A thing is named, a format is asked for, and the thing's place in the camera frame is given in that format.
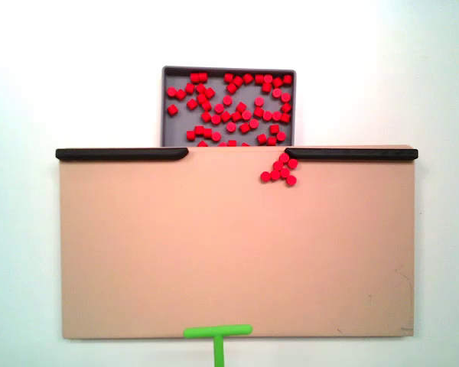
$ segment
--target wooden board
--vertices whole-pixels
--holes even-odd
[[[60,162],[63,336],[412,335],[413,161],[300,161],[296,186],[263,184],[282,152]]]

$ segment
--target red cube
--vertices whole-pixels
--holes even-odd
[[[204,127],[202,125],[198,125],[194,127],[194,133],[196,136],[204,135]]]
[[[200,117],[202,118],[204,122],[211,121],[211,115],[208,111],[204,112]]]
[[[203,103],[207,102],[207,98],[205,94],[200,94],[197,96],[197,102],[202,105]]]
[[[223,122],[227,122],[229,119],[231,119],[229,112],[225,111],[221,114],[221,120],[223,120]]]
[[[205,128],[203,136],[205,137],[205,139],[211,139],[213,137],[213,129]]]
[[[284,112],[284,113],[288,113],[289,111],[291,111],[292,109],[292,106],[288,103],[285,103],[284,105],[282,105],[281,107],[281,110]]]
[[[183,89],[179,89],[177,94],[175,95],[179,101],[185,98],[185,91]]]
[[[233,78],[233,84],[235,84],[238,88],[240,88],[243,84],[243,78],[241,76],[235,76]]]
[[[231,119],[233,120],[233,122],[238,122],[242,119],[242,116],[238,111],[235,111],[231,114]]]
[[[239,113],[242,113],[245,110],[246,110],[246,104],[243,102],[238,103],[238,106],[236,107],[236,111],[238,111]]]
[[[237,89],[238,88],[233,83],[228,84],[228,86],[226,87],[226,90],[229,94],[235,94]]]
[[[225,83],[231,83],[233,81],[233,75],[232,74],[224,74],[224,82]]]
[[[187,85],[185,86],[186,94],[194,93],[194,89],[196,89],[196,86],[194,84],[187,83]]]
[[[212,105],[209,103],[209,101],[204,102],[204,103],[202,104],[202,109],[203,109],[204,111],[210,111],[212,108],[213,108],[213,107],[212,107]]]
[[[173,116],[173,115],[175,115],[175,114],[178,112],[178,108],[177,108],[176,105],[170,105],[170,106],[168,106],[168,108],[167,108],[167,112],[168,112],[168,114],[169,114],[170,116]]]
[[[187,102],[187,107],[189,108],[189,110],[193,110],[197,107],[197,102],[194,98],[190,99],[189,102]]]
[[[207,81],[207,73],[199,73],[199,82],[205,83]]]
[[[270,90],[272,89],[272,84],[271,83],[263,83],[262,84],[262,92],[265,94],[270,93]]]
[[[271,133],[272,135],[275,135],[275,134],[277,134],[277,133],[278,133],[278,131],[279,131],[279,129],[278,129],[278,125],[270,125],[270,128],[269,128],[269,130],[270,130],[270,133]]]
[[[253,111],[253,115],[255,117],[262,117],[263,116],[263,108],[257,107],[255,111]]]
[[[188,141],[196,140],[196,133],[193,130],[187,131],[187,140]]]
[[[190,82],[193,84],[199,83],[199,73],[192,73],[190,75]]]
[[[214,92],[214,89],[212,89],[211,87],[207,88],[206,89],[206,92],[204,92],[204,94],[206,95],[207,99],[211,99],[214,97],[214,95],[216,94]]]
[[[174,98],[176,94],[177,90],[173,86],[169,86],[167,88],[167,96],[169,96],[170,98]]]
[[[243,76],[243,81],[245,82],[245,84],[250,84],[253,81],[252,74],[245,74]]]
[[[292,84],[292,75],[284,75],[284,79],[282,82],[286,85],[289,86]]]
[[[263,75],[262,74],[257,74],[255,75],[255,84],[263,84]]]
[[[257,141],[260,145],[265,144],[267,142],[267,137],[265,136],[265,134],[260,134],[259,136],[257,136]]]
[[[239,130],[241,131],[242,134],[246,134],[247,132],[250,131],[250,125],[248,124],[241,124],[241,126],[239,127]]]
[[[204,92],[206,92],[206,87],[204,86],[204,84],[197,84],[196,86],[196,91],[199,93],[199,94],[202,94]]]
[[[281,78],[277,77],[272,81],[272,84],[274,85],[274,88],[280,88],[283,82]]]
[[[288,124],[291,121],[291,116],[288,115],[287,113],[283,113],[281,115],[281,122],[284,122],[285,124]]]

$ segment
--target white wall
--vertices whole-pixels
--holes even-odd
[[[226,343],[228,366],[459,366],[459,1],[0,1],[0,366],[210,366],[61,338],[55,148],[159,142],[166,65],[293,68],[297,145],[417,148],[415,337]]]

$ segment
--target green handle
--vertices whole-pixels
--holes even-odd
[[[228,335],[249,335],[252,331],[251,325],[191,327],[184,330],[184,337],[188,339],[213,338],[214,367],[224,367],[223,337]]]

